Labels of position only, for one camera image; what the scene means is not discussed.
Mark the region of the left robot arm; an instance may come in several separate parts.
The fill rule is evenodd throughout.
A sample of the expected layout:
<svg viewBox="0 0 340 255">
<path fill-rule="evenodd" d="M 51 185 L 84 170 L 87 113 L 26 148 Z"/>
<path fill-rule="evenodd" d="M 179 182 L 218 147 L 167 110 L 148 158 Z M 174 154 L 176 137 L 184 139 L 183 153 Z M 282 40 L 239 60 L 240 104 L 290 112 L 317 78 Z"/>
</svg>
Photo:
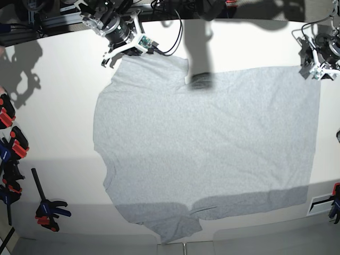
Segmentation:
<svg viewBox="0 0 340 255">
<path fill-rule="evenodd" d="M 332 1 L 333 10 L 321 20 L 309 22 L 301 27 L 302 47 L 300 54 L 303 59 L 300 74 L 304 79 L 311 77 L 317 81 L 323 79 L 335 80 L 339 77 L 339 25 L 334 17 L 339 16 L 339 1 Z M 330 20 L 330 31 L 319 32 L 310 37 L 304 30 L 315 24 Z"/>
</svg>

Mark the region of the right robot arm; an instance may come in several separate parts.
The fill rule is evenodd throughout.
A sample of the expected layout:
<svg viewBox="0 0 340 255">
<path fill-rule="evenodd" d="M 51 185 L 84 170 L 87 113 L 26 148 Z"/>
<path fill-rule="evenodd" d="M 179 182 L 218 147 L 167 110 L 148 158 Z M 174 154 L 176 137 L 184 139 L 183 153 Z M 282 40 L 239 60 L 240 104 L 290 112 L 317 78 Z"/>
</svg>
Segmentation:
<svg viewBox="0 0 340 255">
<path fill-rule="evenodd" d="M 128 21 L 122 18 L 134 1 L 66 1 L 80 10 L 82 22 L 97 35 L 109 42 L 105 58 L 119 53 L 137 56 L 148 52 L 143 45 L 143 33 L 138 12 L 133 12 Z"/>
</svg>

